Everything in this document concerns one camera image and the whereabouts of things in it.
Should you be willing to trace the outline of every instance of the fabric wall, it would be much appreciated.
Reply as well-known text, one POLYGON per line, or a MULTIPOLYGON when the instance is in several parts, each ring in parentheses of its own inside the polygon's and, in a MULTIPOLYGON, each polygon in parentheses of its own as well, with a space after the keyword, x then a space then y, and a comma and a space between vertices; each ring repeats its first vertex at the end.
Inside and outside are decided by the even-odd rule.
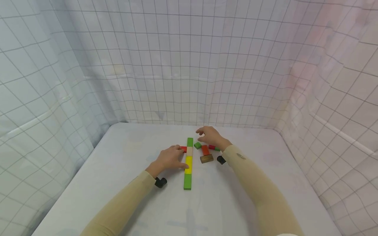
POLYGON ((294 90, 275 129, 340 232, 378 235, 378 4, 310 7, 318 16, 298 27, 307 38, 292 44, 294 90))
POLYGON ((119 121, 273 128, 342 234, 377 235, 377 10, 2 0, 0 235, 32 232, 119 121))
POLYGON ((114 94, 85 80, 67 19, 48 2, 0 1, 0 235, 31 235, 109 126, 125 121, 114 94))

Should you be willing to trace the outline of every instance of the logo on sleeve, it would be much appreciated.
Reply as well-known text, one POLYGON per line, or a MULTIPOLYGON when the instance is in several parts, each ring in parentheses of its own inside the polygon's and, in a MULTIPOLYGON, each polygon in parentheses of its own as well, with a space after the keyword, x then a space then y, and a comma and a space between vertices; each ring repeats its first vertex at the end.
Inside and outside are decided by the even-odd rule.
POLYGON ((240 157, 241 159, 245 160, 245 157, 243 157, 243 155, 240 155, 239 153, 236 153, 236 155, 237 155, 238 157, 240 157))

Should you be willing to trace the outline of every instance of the hand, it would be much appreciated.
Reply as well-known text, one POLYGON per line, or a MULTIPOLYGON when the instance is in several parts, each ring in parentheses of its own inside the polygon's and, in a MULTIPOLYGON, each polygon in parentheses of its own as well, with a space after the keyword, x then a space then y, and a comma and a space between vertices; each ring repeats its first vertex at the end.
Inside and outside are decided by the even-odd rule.
POLYGON ((156 178, 166 169, 188 169, 189 166, 187 164, 178 161, 178 158, 183 153, 184 150, 180 148, 180 145, 170 146, 160 152, 158 158, 147 167, 146 171, 156 178))
POLYGON ((210 145, 214 145, 216 147, 219 147, 219 149, 223 152, 228 146, 232 145, 232 143, 223 138, 219 133, 218 131, 212 127, 212 126, 204 126, 202 128, 199 128, 197 131, 196 131, 197 134, 200 134, 200 135, 203 135, 205 134, 205 136, 202 136, 202 137, 199 137, 198 138, 198 141, 200 142, 205 142, 205 143, 208 143, 210 145))

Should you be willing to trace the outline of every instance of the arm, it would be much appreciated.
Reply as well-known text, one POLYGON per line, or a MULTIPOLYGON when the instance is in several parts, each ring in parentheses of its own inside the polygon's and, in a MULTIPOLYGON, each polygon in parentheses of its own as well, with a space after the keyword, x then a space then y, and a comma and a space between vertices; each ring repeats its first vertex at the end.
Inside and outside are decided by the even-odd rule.
POLYGON ((156 161, 152 162, 97 213, 80 236, 119 235, 139 203, 151 191, 155 178, 163 170, 188 168, 185 163, 178 161, 178 157, 183 153, 179 145, 161 151, 156 161))
POLYGON ((268 176, 248 159, 235 145, 223 138, 213 127, 197 130, 199 141, 215 145, 235 172, 240 184, 256 206, 260 231, 263 236, 288 233, 303 236, 303 232, 285 197, 268 176))

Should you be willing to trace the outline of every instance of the left hand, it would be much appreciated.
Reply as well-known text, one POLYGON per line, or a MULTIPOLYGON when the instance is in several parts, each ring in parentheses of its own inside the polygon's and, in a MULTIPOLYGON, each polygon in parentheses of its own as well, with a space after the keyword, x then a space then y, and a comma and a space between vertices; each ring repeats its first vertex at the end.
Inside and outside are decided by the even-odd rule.
POLYGON ((158 158, 147 167, 146 171, 156 178, 162 171, 166 169, 188 169, 189 166, 179 162, 178 158, 184 153, 180 145, 170 146, 162 150, 158 158))

